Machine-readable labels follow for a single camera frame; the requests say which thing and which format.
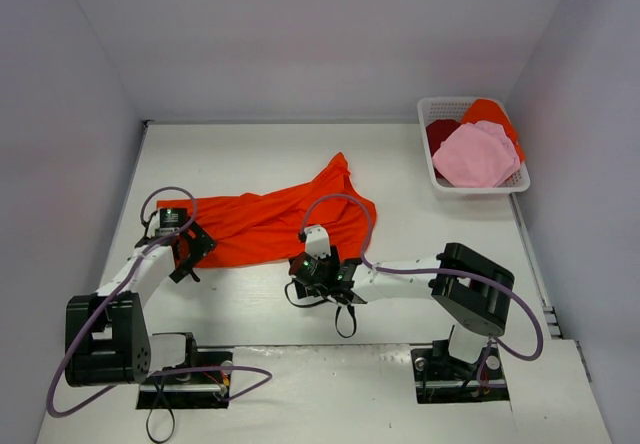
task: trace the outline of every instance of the orange-red garment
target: orange-red garment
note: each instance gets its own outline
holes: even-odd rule
[[[294,257],[304,251],[298,241],[302,218],[311,204],[327,194],[349,194],[360,200],[375,223],[376,208],[360,197],[349,179],[347,160],[338,153],[315,179],[264,196],[198,199],[196,220],[217,242],[198,267],[233,267]],[[189,200],[158,201],[160,207],[186,207]],[[307,225],[322,224],[337,246],[341,259],[358,257],[367,233],[367,219],[360,207],[346,199],[329,199],[318,204]]]
[[[471,104],[471,107],[467,109],[467,112],[465,112],[460,124],[475,124],[478,121],[495,122],[504,127],[504,133],[511,139],[511,142],[513,142],[520,162],[524,162],[524,151],[520,147],[520,144],[518,144],[518,133],[498,104],[489,99],[476,99],[476,101]]]

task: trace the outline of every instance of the white plastic basket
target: white plastic basket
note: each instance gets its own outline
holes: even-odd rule
[[[509,179],[499,187],[453,187],[446,179],[436,178],[431,150],[429,149],[429,139],[427,139],[427,126],[438,119],[455,119],[460,121],[467,112],[467,109],[478,97],[425,97],[418,101],[418,116],[420,117],[420,132],[422,143],[427,157],[427,167],[429,177],[434,187],[442,192],[455,194],[510,194],[512,192],[526,191],[531,184],[527,165],[523,162],[520,170],[514,173]],[[507,111],[500,101],[490,99],[498,104],[504,113]]]

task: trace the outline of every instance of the table surface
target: table surface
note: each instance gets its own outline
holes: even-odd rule
[[[509,198],[436,194],[416,124],[151,125],[103,282],[140,238],[140,206],[155,189],[263,194],[311,180],[337,152],[349,161],[356,190],[378,210],[371,259],[426,257],[446,242],[462,242],[511,270],[514,290],[544,322]],[[610,442],[575,344],[551,340],[546,326],[541,359],[503,357],[511,402],[417,405],[409,344],[446,338],[453,319],[433,301],[377,301],[358,309],[358,333],[345,345],[329,306],[302,310],[286,302],[287,269],[278,262],[200,270],[202,282],[166,283],[150,299],[150,333],[193,332],[199,345],[233,346],[236,364],[275,376],[227,410],[178,411],[171,442]],[[517,306],[505,341],[525,352],[535,346]],[[232,393],[252,379],[238,374]],[[61,383],[58,406],[90,392]],[[147,413],[134,410],[136,392],[120,386],[70,418],[47,416],[38,444],[148,442]],[[158,414],[158,425],[166,425],[165,413]]]

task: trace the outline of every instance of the pile of clothes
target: pile of clothes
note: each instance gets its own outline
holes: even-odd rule
[[[525,159],[509,118],[488,99],[477,99],[460,122],[430,123],[427,138],[436,176],[455,187],[498,187]]]

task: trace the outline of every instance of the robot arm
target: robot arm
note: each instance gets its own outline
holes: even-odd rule
[[[445,274],[389,274],[376,268],[457,269],[496,280],[512,289],[511,272],[468,247],[449,243],[437,256],[376,263],[374,269],[360,259],[340,262],[321,226],[305,229],[305,252],[292,260],[289,275],[298,298],[321,297],[342,306],[368,304],[380,299],[434,299],[457,321],[450,336],[449,354],[462,361],[477,361],[490,337],[502,336],[509,312],[509,298],[480,282],[461,282]]]
[[[142,383],[157,370],[179,366],[189,360],[193,338],[185,334],[148,335],[143,308],[165,281],[179,282],[188,274],[196,280],[193,266],[211,252],[216,243],[196,223],[177,238],[148,251],[156,238],[187,223],[186,209],[161,209],[154,223],[154,238],[145,236],[120,272],[97,292],[73,297],[66,311],[66,347],[95,309],[137,265],[129,283],[120,290],[98,318],[65,369],[71,386]]]

